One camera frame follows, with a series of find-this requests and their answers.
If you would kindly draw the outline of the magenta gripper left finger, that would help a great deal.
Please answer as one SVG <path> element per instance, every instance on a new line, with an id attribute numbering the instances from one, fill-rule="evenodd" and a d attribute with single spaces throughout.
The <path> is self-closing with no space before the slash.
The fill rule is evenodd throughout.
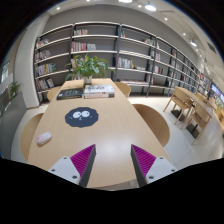
<path id="1" fill-rule="evenodd" d="M 63 156 L 49 172 L 81 187 L 88 185 L 96 156 L 96 145 L 90 145 L 71 157 Z"/>

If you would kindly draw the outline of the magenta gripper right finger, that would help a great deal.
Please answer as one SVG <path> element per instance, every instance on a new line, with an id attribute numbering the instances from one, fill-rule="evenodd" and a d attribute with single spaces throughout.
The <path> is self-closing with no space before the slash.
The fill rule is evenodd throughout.
<path id="1" fill-rule="evenodd" d="M 155 157 L 134 144 L 131 145 L 131 158 L 137 182 L 140 187 L 155 182 L 177 171 L 165 157 Z"/>

